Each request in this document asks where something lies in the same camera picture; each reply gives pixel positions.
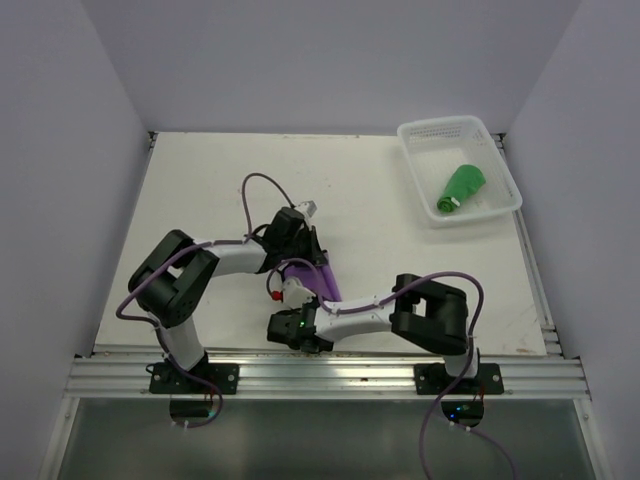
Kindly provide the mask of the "green microfiber towel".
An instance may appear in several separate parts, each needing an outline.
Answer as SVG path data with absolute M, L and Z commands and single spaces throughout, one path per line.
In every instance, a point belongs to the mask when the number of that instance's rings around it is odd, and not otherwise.
M 483 172 L 476 166 L 461 165 L 448 180 L 436 202 L 437 210 L 450 214 L 473 197 L 486 183 Z

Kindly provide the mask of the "black and purple towel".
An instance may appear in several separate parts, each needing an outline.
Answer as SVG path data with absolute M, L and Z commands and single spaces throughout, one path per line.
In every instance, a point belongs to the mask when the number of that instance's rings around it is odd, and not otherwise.
M 342 300 L 336 278 L 330 265 L 329 252 L 322 251 L 323 260 L 314 269 L 300 262 L 289 263 L 282 269 L 284 279 L 298 278 L 303 286 L 314 293 L 319 293 L 327 301 Z

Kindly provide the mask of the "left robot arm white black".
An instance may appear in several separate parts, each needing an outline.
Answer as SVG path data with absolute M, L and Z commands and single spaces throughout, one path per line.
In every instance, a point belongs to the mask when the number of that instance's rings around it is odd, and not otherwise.
M 151 324 L 173 369 L 172 379 L 185 392 L 201 390 L 213 380 L 198 339 L 193 313 L 211 279 L 232 274 L 263 274 L 283 270 L 313 293 L 337 301 L 340 293 L 310 218 L 315 204 L 281 208 L 269 224 L 251 231 L 244 240 L 196 242 L 181 230 L 161 240 L 128 282 L 129 296 L 116 311 L 123 320 Z M 319 271 L 298 264 L 286 272 L 286 260 L 301 258 Z

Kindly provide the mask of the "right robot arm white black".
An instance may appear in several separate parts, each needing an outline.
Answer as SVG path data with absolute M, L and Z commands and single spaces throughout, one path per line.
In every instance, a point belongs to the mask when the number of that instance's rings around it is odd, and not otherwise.
M 267 340 L 310 354 L 329 352 L 350 337 L 392 333 L 444 358 L 451 389 L 468 392 L 481 380 L 474 330 L 485 291 L 473 276 L 455 271 L 423 277 L 401 274 L 387 295 L 329 301 L 286 281 L 283 294 L 298 304 L 270 316 Z

